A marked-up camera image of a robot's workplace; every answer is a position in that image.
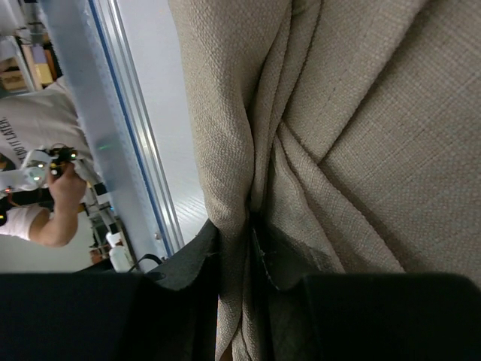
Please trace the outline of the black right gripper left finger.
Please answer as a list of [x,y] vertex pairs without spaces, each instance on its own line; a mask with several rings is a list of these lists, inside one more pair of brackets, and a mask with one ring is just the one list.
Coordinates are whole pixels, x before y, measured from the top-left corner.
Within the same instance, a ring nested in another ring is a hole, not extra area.
[[3,360],[212,360],[218,231],[152,271],[1,276]]

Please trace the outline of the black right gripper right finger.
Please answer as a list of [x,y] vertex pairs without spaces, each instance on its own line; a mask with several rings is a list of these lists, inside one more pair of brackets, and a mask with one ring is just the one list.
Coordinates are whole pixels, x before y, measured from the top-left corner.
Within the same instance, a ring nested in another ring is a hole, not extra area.
[[447,273],[333,274],[310,267],[283,235],[250,221],[263,360],[478,360],[480,291]]

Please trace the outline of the beige cloth napkin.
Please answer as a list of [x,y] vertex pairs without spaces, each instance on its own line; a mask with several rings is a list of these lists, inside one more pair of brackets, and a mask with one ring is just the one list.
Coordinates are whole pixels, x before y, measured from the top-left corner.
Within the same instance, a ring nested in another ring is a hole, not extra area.
[[248,220],[332,273],[480,281],[478,1],[172,1],[221,235],[216,358],[258,360]]

